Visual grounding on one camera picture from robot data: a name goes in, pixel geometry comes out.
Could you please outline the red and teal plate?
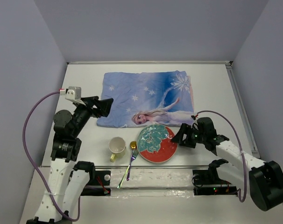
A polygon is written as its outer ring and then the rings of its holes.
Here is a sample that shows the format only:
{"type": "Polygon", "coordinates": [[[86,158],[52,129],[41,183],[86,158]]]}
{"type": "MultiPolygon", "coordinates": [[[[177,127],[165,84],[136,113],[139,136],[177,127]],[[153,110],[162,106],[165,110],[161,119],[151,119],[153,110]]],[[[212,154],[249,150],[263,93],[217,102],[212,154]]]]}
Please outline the red and teal plate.
{"type": "Polygon", "coordinates": [[[176,153],[177,144],[171,141],[174,136],[173,131],[167,126],[146,126],[137,137],[138,152],[151,163],[165,163],[176,153]]]}

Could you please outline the blue princess print cloth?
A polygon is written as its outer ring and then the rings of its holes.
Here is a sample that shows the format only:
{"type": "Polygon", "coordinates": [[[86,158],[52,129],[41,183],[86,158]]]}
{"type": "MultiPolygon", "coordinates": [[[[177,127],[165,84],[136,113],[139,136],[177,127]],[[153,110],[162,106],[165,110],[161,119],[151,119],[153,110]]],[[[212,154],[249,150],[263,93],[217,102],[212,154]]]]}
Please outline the blue princess print cloth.
{"type": "Polygon", "coordinates": [[[97,120],[98,126],[181,126],[194,122],[191,81],[185,71],[109,72],[104,75],[101,98],[113,98],[113,104],[108,117],[97,120]]]}

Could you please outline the pale yellow mug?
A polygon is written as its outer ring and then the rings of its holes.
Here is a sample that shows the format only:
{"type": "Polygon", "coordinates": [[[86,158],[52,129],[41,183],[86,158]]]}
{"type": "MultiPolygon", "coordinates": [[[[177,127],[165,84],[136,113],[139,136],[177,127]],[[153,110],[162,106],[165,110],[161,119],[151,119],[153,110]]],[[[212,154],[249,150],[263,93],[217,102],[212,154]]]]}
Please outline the pale yellow mug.
{"type": "Polygon", "coordinates": [[[110,162],[115,162],[126,154],[126,142],[121,137],[114,137],[108,143],[111,152],[110,162]]]}

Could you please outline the iridescent fork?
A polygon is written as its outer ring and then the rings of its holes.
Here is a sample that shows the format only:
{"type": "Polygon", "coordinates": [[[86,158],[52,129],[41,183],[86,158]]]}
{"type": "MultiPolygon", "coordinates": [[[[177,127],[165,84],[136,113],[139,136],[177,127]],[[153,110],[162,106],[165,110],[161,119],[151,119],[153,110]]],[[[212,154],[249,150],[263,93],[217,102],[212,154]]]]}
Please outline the iridescent fork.
{"type": "Polygon", "coordinates": [[[118,186],[117,186],[117,189],[120,189],[120,188],[121,188],[121,186],[122,186],[124,180],[125,180],[126,177],[127,177],[127,174],[129,173],[129,170],[130,170],[130,168],[131,168],[132,162],[136,159],[138,153],[139,153],[139,152],[138,152],[137,149],[134,149],[134,150],[132,151],[132,155],[131,155],[131,158],[130,158],[130,163],[129,163],[129,165],[128,165],[128,167],[127,167],[127,169],[126,169],[126,171],[125,171],[125,173],[124,173],[124,175],[123,175],[121,181],[119,182],[119,184],[118,184],[118,186]]]}

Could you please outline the gold spoon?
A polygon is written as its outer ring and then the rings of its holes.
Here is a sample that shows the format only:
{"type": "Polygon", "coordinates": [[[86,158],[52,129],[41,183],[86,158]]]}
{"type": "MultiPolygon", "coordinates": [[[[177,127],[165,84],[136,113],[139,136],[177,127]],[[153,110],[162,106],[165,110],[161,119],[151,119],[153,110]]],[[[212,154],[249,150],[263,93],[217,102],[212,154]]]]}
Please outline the gold spoon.
{"type": "Polygon", "coordinates": [[[127,172],[127,178],[126,178],[127,181],[129,181],[129,179],[130,179],[130,169],[131,169],[132,162],[133,162],[133,160],[134,160],[134,153],[135,153],[136,150],[137,150],[137,142],[136,142],[136,141],[132,141],[132,142],[130,143],[130,148],[131,148],[131,150],[132,150],[132,154],[131,154],[129,169],[128,169],[128,172],[127,172]]]}

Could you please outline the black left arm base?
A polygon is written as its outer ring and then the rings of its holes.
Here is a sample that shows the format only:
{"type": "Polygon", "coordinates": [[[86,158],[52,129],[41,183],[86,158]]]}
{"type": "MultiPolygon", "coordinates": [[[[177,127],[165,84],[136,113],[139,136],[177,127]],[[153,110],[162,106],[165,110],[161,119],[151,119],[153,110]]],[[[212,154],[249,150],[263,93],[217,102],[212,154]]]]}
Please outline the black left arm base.
{"type": "Polygon", "coordinates": [[[110,170],[96,170],[94,179],[86,184],[81,196],[110,196],[110,180],[110,170]]]}

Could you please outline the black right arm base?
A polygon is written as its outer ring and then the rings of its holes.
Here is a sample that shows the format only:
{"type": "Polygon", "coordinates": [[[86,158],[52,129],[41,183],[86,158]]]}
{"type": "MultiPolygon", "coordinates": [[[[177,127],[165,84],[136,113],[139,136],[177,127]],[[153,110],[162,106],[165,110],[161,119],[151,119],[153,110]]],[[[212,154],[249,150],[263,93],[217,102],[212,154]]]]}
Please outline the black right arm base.
{"type": "Polygon", "coordinates": [[[195,196],[238,195],[237,188],[228,181],[219,178],[217,169],[223,168],[228,161],[213,160],[207,169],[194,169],[191,183],[195,196]]]}

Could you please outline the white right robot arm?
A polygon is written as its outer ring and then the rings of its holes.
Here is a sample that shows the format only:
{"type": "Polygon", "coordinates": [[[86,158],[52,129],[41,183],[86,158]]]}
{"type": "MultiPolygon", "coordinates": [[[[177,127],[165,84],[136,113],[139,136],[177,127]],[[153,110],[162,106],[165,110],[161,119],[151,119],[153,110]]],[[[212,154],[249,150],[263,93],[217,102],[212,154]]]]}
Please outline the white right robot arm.
{"type": "Polygon", "coordinates": [[[252,200],[262,211],[283,203],[283,173],[276,162],[257,159],[226,136],[218,135],[209,117],[198,119],[190,112],[171,112],[178,102],[177,98],[166,107],[132,117],[135,124],[146,125],[137,138],[137,151],[144,159],[164,162],[168,160],[166,154],[173,156],[178,145],[195,148],[197,144],[203,144],[224,163],[231,163],[242,173],[244,186],[238,190],[240,202],[245,201],[250,190],[252,200]]]}

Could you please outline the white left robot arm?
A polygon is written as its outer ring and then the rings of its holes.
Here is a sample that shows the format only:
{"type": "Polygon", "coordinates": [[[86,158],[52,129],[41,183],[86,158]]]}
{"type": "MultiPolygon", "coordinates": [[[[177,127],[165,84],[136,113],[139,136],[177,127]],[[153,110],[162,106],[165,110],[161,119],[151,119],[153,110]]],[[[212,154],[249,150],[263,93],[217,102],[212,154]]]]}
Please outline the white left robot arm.
{"type": "Polygon", "coordinates": [[[54,138],[51,151],[49,177],[30,160],[46,188],[40,206],[28,224],[72,224],[79,220],[72,212],[80,209],[80,196],[87,184],[95,180],[95,165],[88,161],[77,161],[82,141],[80,132],[93,118],[107,117],[113,99],[100,100],[97,96],[82,98],[75,103],[73,113],[58,111],[53,118],[54,138]]]}

